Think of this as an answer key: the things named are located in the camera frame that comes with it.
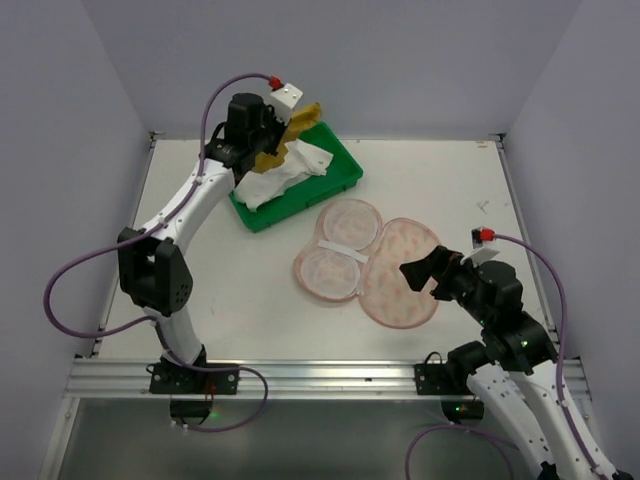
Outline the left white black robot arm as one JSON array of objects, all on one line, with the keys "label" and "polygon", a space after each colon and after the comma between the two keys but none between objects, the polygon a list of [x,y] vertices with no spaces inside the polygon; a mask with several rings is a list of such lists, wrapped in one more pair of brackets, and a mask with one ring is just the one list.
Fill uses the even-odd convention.
[{"label": "left white black robot arm", "polygon": [[141,228],[121,231],[120,288],[151,320],[162,347],[161,365],[211,373],[187,308],[193,277],[184,255],[214,207],[253,169],[259,154],[276,150],[285,129],[275,107],[260,95],[234,95],[225,121],[212,138],[201,139],[197,163],[169,202]]}]

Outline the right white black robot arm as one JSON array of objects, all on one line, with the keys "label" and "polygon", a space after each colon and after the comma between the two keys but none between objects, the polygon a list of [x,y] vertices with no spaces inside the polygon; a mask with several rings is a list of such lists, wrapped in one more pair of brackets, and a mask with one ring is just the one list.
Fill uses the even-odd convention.
[{"label": "right white black robot arm", "polygon": [[627,479],[595,441],[561,371],[547,330],[524,310],[515,269],[478,249],[443,246],[404,263],[409,287],[457,303],[481,326],[481,338],[450,351],[442,367],[496,417],[538,479]]}]

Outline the mustard yellow bra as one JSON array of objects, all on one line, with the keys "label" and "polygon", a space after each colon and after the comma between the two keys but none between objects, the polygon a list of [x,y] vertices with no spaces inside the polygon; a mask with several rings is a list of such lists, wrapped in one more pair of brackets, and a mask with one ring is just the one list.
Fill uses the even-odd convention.
[{"label": "mustard yellow bra", "polygon": [[311,103],[296,110],[291,116],[290,122],[277,147],[276,154],[260,153],[256,157],[256,163],[252,171],[258,174],[264,174],[269,170],[281,166],[288,153],[286,144],[296,140],[303,132],[313,128],[321,120],[322,114],[323,109],[318,102]]}]

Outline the white bra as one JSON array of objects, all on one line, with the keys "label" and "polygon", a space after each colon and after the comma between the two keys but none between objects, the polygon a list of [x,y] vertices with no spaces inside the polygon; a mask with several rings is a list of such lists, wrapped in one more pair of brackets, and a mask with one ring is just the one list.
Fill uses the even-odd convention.
[{"label": "white bra", "polygon": [[324,177],[334,155],[303,140],[285,144],[284,163],[264,173],[250,172],[234,189],[234,198],[255,212],[289,188],[312,177]]}]

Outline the peach patterned mesh laundry bag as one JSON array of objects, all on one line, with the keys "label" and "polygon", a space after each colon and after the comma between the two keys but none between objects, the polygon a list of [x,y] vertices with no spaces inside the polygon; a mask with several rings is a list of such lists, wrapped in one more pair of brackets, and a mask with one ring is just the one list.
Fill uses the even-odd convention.
[{"label": "peach patterned mesh laundry bag", "polygon": [[320,212],[293,271],[299,285],[321,300],[356,298],[376,323],[412,329],[433,317],[438,301],[427,289],[411,290],[400,266],[425,258],[439,245],[422,223],[408,218],[385,222],[368,202],[337,200]]}]

